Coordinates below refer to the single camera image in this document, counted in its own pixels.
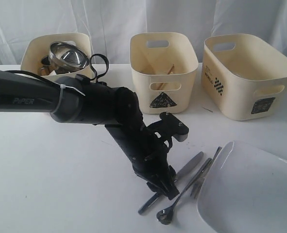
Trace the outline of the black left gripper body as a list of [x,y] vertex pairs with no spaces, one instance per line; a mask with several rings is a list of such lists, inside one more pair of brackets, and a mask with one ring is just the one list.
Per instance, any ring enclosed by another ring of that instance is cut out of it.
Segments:
[[140,178],[154,182],[162,177],[175,176],[168,164],[168,142],[163,142],[155,131],[157,122],[146,126],[143,121],[106,124],[105,128],[132,163]]

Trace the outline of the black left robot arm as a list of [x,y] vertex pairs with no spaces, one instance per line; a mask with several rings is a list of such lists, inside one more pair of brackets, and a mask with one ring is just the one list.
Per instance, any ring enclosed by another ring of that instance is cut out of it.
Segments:
[[84,75],[52,82],[23,70],[0,70],[0,112],[43,112],[59,123],[103,125],[149,188],[173,199],[179,194],[167,162],[170,136],[146,126],[135,92],[94,83]]

